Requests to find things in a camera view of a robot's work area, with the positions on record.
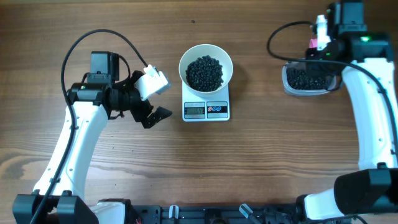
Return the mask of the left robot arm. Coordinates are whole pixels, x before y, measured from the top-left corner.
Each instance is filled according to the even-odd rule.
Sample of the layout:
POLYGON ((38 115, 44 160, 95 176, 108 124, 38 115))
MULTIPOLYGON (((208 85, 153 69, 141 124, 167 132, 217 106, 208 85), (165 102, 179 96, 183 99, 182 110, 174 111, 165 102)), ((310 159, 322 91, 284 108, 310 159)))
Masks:
POLYGON ((92 52, 90 71, 67 93, 65 122, 55 150, 31 194, 19 194, 12 212, 18 223, 139 223, 130 200, 105 199, 89 207, 84 202, 88 168, 98 138, 112 112, 130 111, 149 129, 171 111, 155 109, 148 101, 169 86, 168 78, 152 65, 119 79, 123 57, 92 52))

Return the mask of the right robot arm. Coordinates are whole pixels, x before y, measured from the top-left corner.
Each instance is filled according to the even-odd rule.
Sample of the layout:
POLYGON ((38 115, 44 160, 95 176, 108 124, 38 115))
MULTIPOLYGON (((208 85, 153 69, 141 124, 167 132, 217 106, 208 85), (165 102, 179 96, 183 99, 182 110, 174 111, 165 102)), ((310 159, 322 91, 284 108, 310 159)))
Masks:
POLYGON ((358 171, 330 190, 303 198, 308 222, 397 211, 397 100, 390 37, 369 32, 362 1, 330 4, 317 18, 317 52, 307 56, 311 76, 339 75, 354 111, 358 171))

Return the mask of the pink scoop blue handle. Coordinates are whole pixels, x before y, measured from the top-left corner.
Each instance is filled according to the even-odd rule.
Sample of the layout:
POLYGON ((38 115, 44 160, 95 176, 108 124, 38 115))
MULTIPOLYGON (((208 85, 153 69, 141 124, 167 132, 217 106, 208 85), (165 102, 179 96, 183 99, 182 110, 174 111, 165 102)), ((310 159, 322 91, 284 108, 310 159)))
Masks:
POLYGON ((318 47, 318 40, 317 39, 310 39, 309 42, 309 47, 312 48, 317 48, 318 47))

